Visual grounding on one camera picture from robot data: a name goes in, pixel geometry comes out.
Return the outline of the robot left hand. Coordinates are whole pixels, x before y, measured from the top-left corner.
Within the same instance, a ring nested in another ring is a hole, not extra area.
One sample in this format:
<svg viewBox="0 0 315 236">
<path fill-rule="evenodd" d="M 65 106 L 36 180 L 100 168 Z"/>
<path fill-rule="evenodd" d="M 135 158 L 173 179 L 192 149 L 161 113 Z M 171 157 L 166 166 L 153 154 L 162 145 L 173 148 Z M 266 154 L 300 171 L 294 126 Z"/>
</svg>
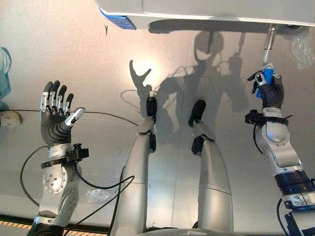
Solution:
<svg viewBox="0 0 315 236">
<path fill-rule="evenodd" d="M 49 81 L 40 98 L 40 131 L 49 147 L 71 143 L 71 130 L 85 113 L 84 107 L 71 110 L 74 94 L 65 96 L 67 86 Z"/>
</svg>

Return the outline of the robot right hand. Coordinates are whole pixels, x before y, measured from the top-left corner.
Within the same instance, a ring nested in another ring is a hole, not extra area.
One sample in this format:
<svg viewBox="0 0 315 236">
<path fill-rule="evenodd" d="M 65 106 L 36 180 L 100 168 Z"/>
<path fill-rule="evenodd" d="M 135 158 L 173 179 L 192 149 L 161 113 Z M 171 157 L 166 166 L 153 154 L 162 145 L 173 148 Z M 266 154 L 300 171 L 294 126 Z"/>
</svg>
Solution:
<svg viewBox="0 0 315 236">
<path fill-rule="evenodd" d="M 262 100 L 262 108 L 278 108 L 280 109 L 284 101 L 284 87 L 280 74 L 273 73 L 271 83 L 267 83 L 263 72 L 257 71 L 252 74 L 248 81 L 254 81 L 252 94 L 259 89 Z"/>
</svg>

